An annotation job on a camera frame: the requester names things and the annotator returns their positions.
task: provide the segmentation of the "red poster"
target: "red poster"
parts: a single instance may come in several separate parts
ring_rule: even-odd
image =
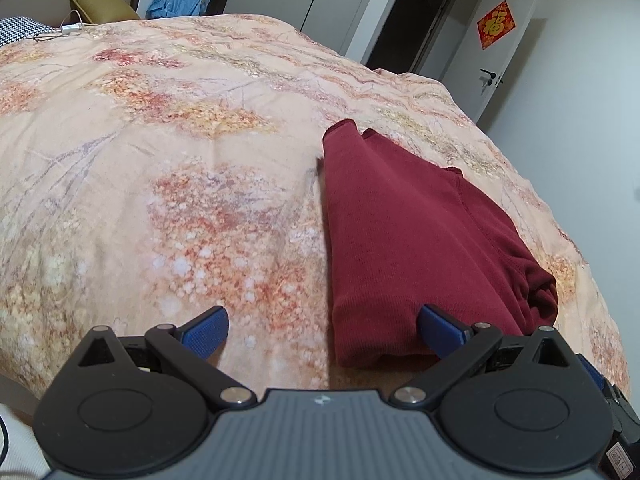
[[[493,44],[494,41],[498,41],[514,28],[516,28],[516,22],[513,21],[507,0],[504,0],[497,7],[486,13],[478,22],[482,50]]]

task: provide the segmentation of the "ribbed gray panel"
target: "ribbed gray panel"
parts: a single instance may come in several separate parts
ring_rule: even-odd
[[[429,418],[377,392],[272,391],[222,415],[185,460],[145,480],[505,480],[455,453]],[[597,480],[593,471],[562,477]],[[76,480],[53,473],[48,480]]]

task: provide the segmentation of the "black door handle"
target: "black door handle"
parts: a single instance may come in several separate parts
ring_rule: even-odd
[[[496,78],[497,74],[495,72],[489,72],[488,70],[485,70],[484,68],[480,69],[480,72],[484,72],[485,74],[488,74],[489,77],[491,78],[491,82],[489,84],[491,84],[492,82],[494,82],[494,79]]]

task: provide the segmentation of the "pillow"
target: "pillow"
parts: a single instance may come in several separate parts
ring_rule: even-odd
[[[0,46],[32,38],[43,32],[51,32],[53,29],[49,25],[19,16],[17,18],[3,18],[0,20]]]
[[[71,0],[71,8],[80,13],[84,23],[94,25],[140,19],[124,0]]]

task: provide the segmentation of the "olive pillow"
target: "olive pillow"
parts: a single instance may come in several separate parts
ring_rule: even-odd
[[[94,25],[140,19],[124,0],[71,0],[71,8],[80,13],[84,23]]]

